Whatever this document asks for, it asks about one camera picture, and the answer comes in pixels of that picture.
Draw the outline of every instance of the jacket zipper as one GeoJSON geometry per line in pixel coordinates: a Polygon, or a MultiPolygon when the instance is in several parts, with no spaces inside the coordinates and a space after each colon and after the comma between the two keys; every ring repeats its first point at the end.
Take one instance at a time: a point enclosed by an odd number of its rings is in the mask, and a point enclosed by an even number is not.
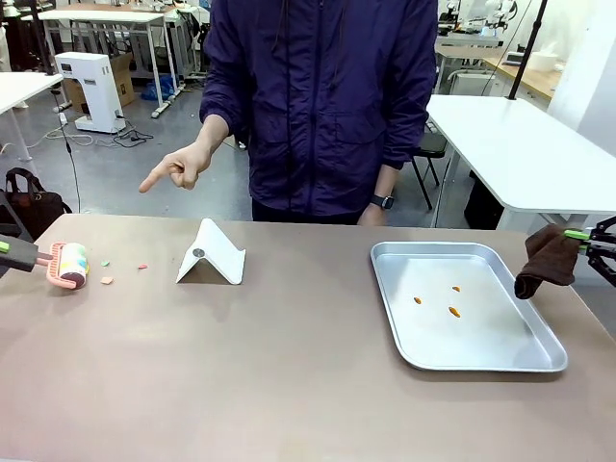
{"type": "Polygon", "coordinates": [[[315,141],[317,137],[317,96],[319,93],[319,85],[321,82],[321,23],[323,13],[323,3],[325,0],[319,0],[319,15],[317,18],[317,47],[315,57],[315,82],[312,88],[312,108],[310,110],[310,151],[309,167],[310,167],[310,189],[308,190],[308,204],[307,212],[312,213],[312,191],[315,188],[316,179],[316,167],[315,167],[315,141]]]}

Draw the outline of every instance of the silver baking tray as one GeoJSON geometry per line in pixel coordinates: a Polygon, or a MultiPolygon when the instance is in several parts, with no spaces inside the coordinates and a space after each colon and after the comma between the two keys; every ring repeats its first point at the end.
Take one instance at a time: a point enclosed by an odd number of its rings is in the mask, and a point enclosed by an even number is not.
{"type": "Polygon", "coordinates": [[[371,257],[398,351],[416,368],[495,372],[567,368],[562,344],[532,303],[515,297],[514,277],[490,247],[381,243],[372,248],[371,257]]]}

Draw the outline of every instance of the hand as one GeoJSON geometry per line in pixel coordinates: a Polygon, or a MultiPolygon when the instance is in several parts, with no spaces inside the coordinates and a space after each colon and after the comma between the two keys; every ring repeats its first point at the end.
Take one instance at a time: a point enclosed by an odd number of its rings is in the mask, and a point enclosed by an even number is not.
{"type": "Polygon", "coordinates": [[[370,204],[366,207],[366,210],[364,210],[357,224],[360,226],[385,226],[387,225],[385,211],[378,205],[370,204]]]}
{"type": "Polygon", "coordinates": [[[178,188],[191,190],[194,188],[199,173],[210,166],[212,153],[209,147],[200,142],[194,142],[171,154],[150,171],[147,178],[139,186],[140,193],[147,193],[158,180],[169,175],[178,188]]]}

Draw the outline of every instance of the brown cloth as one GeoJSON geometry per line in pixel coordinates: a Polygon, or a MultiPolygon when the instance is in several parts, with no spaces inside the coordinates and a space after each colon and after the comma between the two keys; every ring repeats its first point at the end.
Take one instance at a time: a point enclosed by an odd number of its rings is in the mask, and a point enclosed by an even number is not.
{"type": "Polygon", "coordinates": [[[565,236],[565,229],[549,224],[526,239],[528,263],[522,268],[514,290],[521,300],[531,298],[543,281],[568,286],[574,278],[580,241],[565,236]]]}

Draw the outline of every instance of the watch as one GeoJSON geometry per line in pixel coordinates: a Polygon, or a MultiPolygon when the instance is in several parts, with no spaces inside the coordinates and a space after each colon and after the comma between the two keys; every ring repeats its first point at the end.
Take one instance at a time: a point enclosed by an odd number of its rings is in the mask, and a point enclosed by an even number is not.
{"type": "Polygon", "coordinates": [[[371,203],[378,205],[381,209],[389,210],[394,205],[394,198],[388,195],[387,197],[381,197],[380,195],[373,195],[371,203]]]}

